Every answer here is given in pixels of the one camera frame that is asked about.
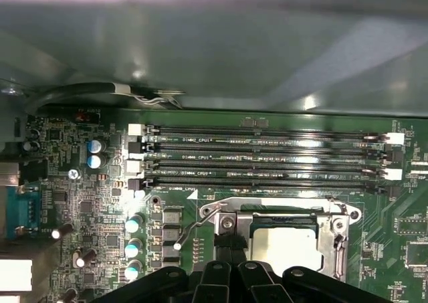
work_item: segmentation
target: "cable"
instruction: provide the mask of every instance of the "cable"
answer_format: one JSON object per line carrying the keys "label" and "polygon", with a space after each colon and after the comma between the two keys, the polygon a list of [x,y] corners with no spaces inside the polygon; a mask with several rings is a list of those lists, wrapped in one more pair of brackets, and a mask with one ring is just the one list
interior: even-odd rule
{"label": "cable", "polygon": [[126,84],[115,84],[112,82],[90,82],[85,84],[71,84],[47,90],[42,93],[37,93],[31,96],[25,103],[25,112],[30,115],[36,115],[37,111],[46,104],[55,104],[79,98],[86,94],[118,94],[122,96],[131,96],[139,102],[148,106],[169,102],[166,98],[156,97],[146,99],[141,96],[142,92],[139,88],[133,88]]}

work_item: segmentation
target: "integrated circuit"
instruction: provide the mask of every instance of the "integrated circuit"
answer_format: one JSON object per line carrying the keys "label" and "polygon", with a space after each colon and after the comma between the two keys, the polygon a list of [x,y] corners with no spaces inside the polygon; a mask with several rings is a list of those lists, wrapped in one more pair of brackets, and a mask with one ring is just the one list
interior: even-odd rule
{"label": "integrated circuit", "polygon": [[95,274],[94,273],[85,273],[83,275],[83,282],[85,284],[93,284],[93,283],[95,283]]}
{"label": "integrated circuit", "polygon": [[410,241],[407,243],[406,266],[428,266],[428,242]]}
{"label": "integrated circuit", "polygon": [[428,219],[401,218],[398,224],[400,235],[427,235]]}
{"label": "integrated circuit", "polygon": [[122,136],[120,134],[111,134],[110,135],[110,145],[111,146],[120,146],[122,144]]}
{"label": "integrated circuit", "polygon": [[56,203],[65,203],[68,200],[68,194],[66,191],[54,191],[52,193],[52,199]]}
{"label": "integrated circuit", "polygon": [[112,196],[121,196],[122,191],[119,188],[112,188]]}
{"label": "integrated circuit", "polygon": [[120,176],[120,166],[118,165],[112,165],[108,167],[110,176]]}
{"label": "integrated circuit", "polygon": [[80,213],[91,213],[92,212],[92,204],[89,201],[80,202]]}
{"label": "integrated circuit", "polygon": [[61,131],[58,129],[50,129],[47,136],[49,140],[61,140]]}
{"label": "integrated circuit", "polygon": [[107,235],[106,236],[106,245],[116,247],[118,245],[118,236],[117,235]]}

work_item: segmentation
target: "blue capacitor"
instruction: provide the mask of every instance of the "blue capacitor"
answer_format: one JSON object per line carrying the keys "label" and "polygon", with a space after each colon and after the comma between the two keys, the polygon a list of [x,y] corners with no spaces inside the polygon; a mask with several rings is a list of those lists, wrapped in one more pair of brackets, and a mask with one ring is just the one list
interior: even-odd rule
{"label": "blue capacitor", "polygon": [[105,150],[106,150],[106,143],[102,140],[94,139],[88,142],[88,151],[91,154],[102,153]]}

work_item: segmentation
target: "microchip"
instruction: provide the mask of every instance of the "microchip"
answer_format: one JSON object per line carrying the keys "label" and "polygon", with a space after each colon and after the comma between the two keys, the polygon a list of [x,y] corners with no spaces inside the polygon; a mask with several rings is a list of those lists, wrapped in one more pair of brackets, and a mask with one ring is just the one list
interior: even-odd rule
{"label": "microchip", "polygon": [[401,196],[401,186],[388,186],[386,189],[390,200],[395,200]]}
{"label": "microchip", "polygon": [[50,129],[48,136],[49,140],[61,140],[61,131],[58,129]]}
{"label": "microchip", "polygon": [[118,245],[118,237],[116,235],[107,235],[106,245],[107,246],[117,246]]}
{"label": "microchip", "polygon": [[65,192],[65,191],[54,191],[52,193],[52,199],[55,202],[66,202],[68,199],[67,192]]}
{"label": "microchip", "polygon": [[163,246],[162,247],[162,256],[164,258],[178,258],[180,257],[180,252],[174,249],[174,246]]}
{"label": "microchip", "polygon": [[122,136],[119,134],[110,135],[110,145],[111,146],[120,146],[122,144]]}
{"label": "microchip", "polygon": [[408,242],[406,250],[406,266],[428,266],[428,243]]}
{"label": "microchip", "polygon": [[82,236],[82,242],[84,242],[84,243],[92,243],[92,236],[91,235],[83,235]]}
{"label": "microchip", "polygon": [[128,153],[130,154],[140,154],[142,153],[142,143],[130,141],[128,142]]}
{"label": "microchip", "polygon": [[164,241],[176,241],[180,237],[179,229],[163,229],[162,238]]}
{"label": "microchip", "polygon": [[80,213],[91,213],[92,204],[89,201],[83,201],[80,203]]}
{"label": "microchip", "polygon": [[150,266],[152,268],[160,268],[160,267],[162,267],[162,262],[161,261],[151,261]]}
{"label": "microchip", "polygon": [[119,188],[112,189],[112,196],[120,196],[121,194],[122,194],[122,191]]}
{"label": "microchip", "polygon": [[371,258],[372,252],[371,251],[363,251],[362,252],[362,258]]}
{"label": "microchip", "polygon": [[112,165],[108,169],[110,176],[120,176],[120,166]]}
{"label": "microchip", "polygon": [[404,153],[402,150],[393,151],[393,163],[402,163],[404,161]]}
{"label": "microchip", "polygon": [[161,221],[162,220],[162,213],[151,213],[150,218],[154,221]]}
{"label": "microchip", "polygon": [[95,274],[94,273],[85,273],[83,275],[83,282],[85,284],[93,284],[93,283],[95,283]]}
{"label": "microchip", "polygon": [[254,119],[245,118],[241,120],[242,127],[254,127],[254,124],[255,124]]}
{"label": "microchip", "polygon": [[255,125],[257,127],[260,127],[260,128],[267,128],[267,127],[269,127],[269,120],[268,119],[257,119],[255,121]]}
{"label": "microchip", "polygon": [[179,224],[181,221],[180,209],[164,209],[163,222],[165,224]]}
{"label": "microchip", "polygon": [[152,228],[152,236],[162,236],[162,230],[160,228]]}
{"label": "microchip", "polygon": [[151,245],[150,251],[162,251],[162,246],[161,245]]}

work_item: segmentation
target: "metal panel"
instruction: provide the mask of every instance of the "metal panel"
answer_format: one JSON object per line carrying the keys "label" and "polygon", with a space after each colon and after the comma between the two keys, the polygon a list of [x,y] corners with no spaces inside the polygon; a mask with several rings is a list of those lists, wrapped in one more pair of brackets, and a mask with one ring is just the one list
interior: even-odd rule
{"label": "metal panel", "polygon": [[4,0],[0,78],[174,88],[188,108],[426,116],[428,23],[408,17],[427,3]]}

